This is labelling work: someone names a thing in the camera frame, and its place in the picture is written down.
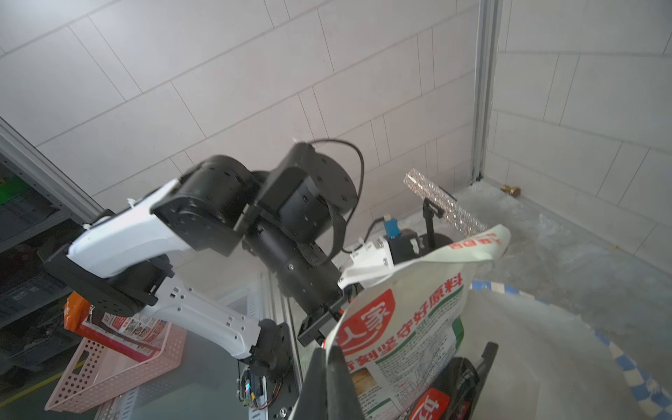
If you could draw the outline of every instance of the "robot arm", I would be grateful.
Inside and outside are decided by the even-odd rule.
[[[314,240],[357,198],[347,172],[306,143],[295,144],[269,173],[215,156],[126,211],[99,218],[45,269],[106,312],[170,321],[219,344],[260,376],[282,377],[290,351],[280,326],[196,292],[165,254],[211,248],[228,256],[244,241],[308,314],[299,332],[307,344],[323,337],[320,328],[348,298],[337,284],[339,270]]]

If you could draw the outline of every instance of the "black stand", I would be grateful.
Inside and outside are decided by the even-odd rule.
[[[420,239],[423,243],[422,255],[434,251],[437,248],[437,245],[440,248],[453,243],[451,238],[440,233],[434,233],[434,216],[442,218],[445,213],[446,211],[444,209],[434,204],[429,198],[425,198],[425,201],[423,201],[422,217],[425,219],[427,233],[420,235]]]

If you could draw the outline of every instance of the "snack bag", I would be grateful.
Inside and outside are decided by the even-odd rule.
[[[68,297],[63,314],[65,328],[118,351],[137,362],[161,350],[168,322],[135,314],[118,317],[96,309],[78,293]]]
[[[460,313],[476,269],[500,258],[510,239],[498,225],[439,248],[352,302],[325,348],[343,350],[367,420],[397,419],[448,365],[464,337]]]

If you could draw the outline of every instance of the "black cable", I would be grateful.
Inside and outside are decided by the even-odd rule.
[[[345,144],[346,146],[349,146],[353,149],[355,149],[355,152],[360,157],[360,188],[357,190],[357,202],[355,205],[352,207],[352,211],[350,212],[350,215],[347,217],[345,221],[345,227],[347,228],[347,225],[350,223],[350,219],[352,219],[352,216],[355,214],[355,210],[357,210],[357,205],[360,203],[360,198],[362,198],[362,187],[364,186],[364,156],[362,154],[362,151],[360,150],[359,147],[354,145],[354,143],[350,143],[349,141],[346,140],[341,140],[340,138],[318,138],[316,140],[309,141],[308,144],[317,144],[317,143],[341,143]],[[341,251],[346,252],[346,253],[351,253],[352,251],[346,251],[343,247],[341,248]]]
[[[379,217],[376,220],[374,220],[373,222],[371,222],[371,224],[369,225],[369,229],[366,230],[366,236],[364,237],[364,243],[366,243],[366,241],[369,239],[369,235],[371,235],[371,231],[374,230],[374,226],[376,226],[378,223],[384,222],[384,221],[385,221],[385,217]],[[345,252],[347,252],[349,254],[352,254],[353,252],[357,251],[359,248],[361,248],[363,246],[364,246],[363,244],[360,244],[359,247],[356,247],[352,251],[345,251]]]

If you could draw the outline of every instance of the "red logo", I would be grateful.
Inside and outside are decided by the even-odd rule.
[[[409,420],[439,419],[450,404],[450,397],[438,389],[430,388],[420,397]]]
[[[394,296],[392,290],[387,289],[343,322],[336,334],[336,344],[347,356],[375,343],[385,332],[393,313]]]

